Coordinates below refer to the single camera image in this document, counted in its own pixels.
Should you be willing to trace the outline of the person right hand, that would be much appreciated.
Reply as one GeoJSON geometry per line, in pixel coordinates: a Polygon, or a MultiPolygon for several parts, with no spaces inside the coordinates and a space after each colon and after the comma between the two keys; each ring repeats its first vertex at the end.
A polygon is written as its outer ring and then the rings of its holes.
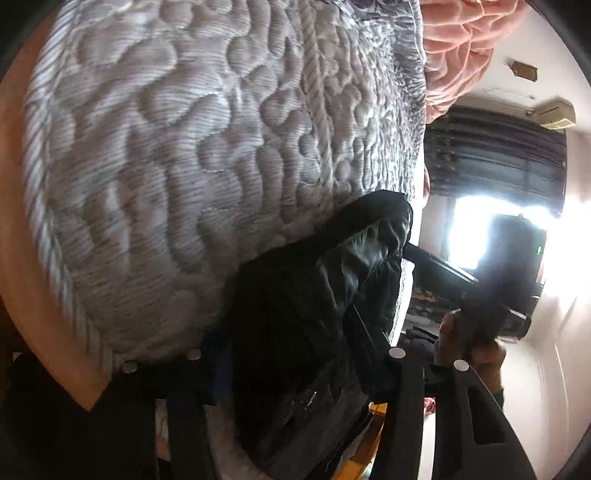
{"type": "Polygon", "coordinates": [[[506,349],[497,340],[471,346],[461,338],[457,323],[463,319],[459,310],[447,313],[439,329],[434,363],[452,366],[456,360],[467,361],[479,375],[492,394],[503,391],[501,367],[506,358],[506,349]]]}

